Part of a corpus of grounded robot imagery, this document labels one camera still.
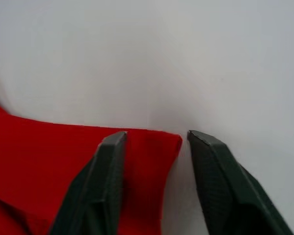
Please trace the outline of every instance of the white surface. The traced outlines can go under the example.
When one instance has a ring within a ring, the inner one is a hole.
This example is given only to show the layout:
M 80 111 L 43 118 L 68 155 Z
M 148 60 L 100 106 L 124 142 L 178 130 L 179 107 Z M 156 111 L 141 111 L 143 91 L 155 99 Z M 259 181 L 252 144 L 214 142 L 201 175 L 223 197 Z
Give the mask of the white surface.
M 0 0 L 0 103 L 226 142 L 294 231 L 294 0 Z M 164 235 L 207 234 L 187 145 Z

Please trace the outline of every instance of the white background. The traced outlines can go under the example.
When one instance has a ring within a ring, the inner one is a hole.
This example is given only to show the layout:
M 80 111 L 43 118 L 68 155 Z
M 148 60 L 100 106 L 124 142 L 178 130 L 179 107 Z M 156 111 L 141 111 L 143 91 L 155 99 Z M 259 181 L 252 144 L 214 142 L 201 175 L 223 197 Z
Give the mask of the white background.
M 294 0 L 0 0 L 0 104 L 214 135 L 294 231 Z M 185 144 L 163 235 L 207 234 L 195 188 Z

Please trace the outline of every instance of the red cloth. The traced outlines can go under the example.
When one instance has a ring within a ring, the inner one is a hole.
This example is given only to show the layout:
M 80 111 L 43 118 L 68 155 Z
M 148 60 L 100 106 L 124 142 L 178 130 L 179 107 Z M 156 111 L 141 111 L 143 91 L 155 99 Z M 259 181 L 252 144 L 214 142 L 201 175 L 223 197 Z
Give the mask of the red cloth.
M 163 191 L 182 139 L 159 131 L 53 124 L 0 108 L 0 235 L 45 235 L 101 140 L 128 131 L 118 235 L 160 235 Z

